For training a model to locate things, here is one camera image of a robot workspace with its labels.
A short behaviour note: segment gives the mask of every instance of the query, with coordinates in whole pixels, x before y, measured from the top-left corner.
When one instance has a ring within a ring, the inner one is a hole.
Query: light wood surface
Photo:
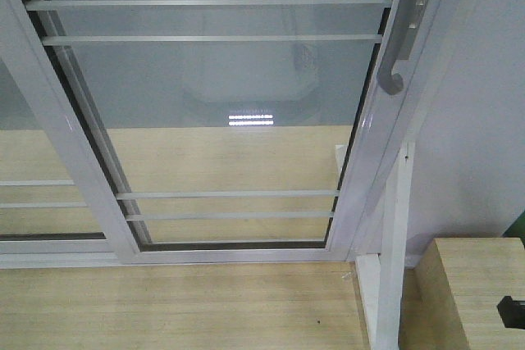
[[[354,277],[348,263],[0,270],[1,347],[364,350]]]
[[[336,189],[335,145],[350,126],[118,129],[108,133],[133,191]],[[42,130],[0,131],[1,180],[69,179]],[[83,201],[70,187],[0,187],[3,202]],[[138,201],[143,213],[330,211],[333,198]],[[327,218],[151,224],[158,242],[323,238]],[[96,232],[84,208],[0,210],[0,234]]]
[[[519,239],[436,239],[416,268],[438,348],[520,349],[525,330],[506,329],[496,305],[525,299],[525,252]]]
[[[432,322],[421,298],[414,270],[404,272],[401,322],[399,329],[400,350],[440,350],[436,345]]]

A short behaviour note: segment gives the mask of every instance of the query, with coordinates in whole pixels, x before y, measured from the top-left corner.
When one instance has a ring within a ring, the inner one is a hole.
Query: white wall
[[[524,209],[525,0],[477,0],[418,137],[407,253],[501,235]]]

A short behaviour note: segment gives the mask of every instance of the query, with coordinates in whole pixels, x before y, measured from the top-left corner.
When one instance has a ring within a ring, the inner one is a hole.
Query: floor
[[[0,270],[2,347],[368,348],[349,263]]]

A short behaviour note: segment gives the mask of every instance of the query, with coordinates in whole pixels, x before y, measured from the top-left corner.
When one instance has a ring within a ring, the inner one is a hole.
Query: wooden cabinet
[[[519,239],[435,239],[416,276],[441,350],[519,350],[525,330],[507,329],[496,305],[525,299]]]

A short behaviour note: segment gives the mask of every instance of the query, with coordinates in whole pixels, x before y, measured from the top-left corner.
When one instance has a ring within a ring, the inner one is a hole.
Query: black object
[[[505,295],[498,303],[498,312],[506,328],[525,330],[525,301],[514,301]]]

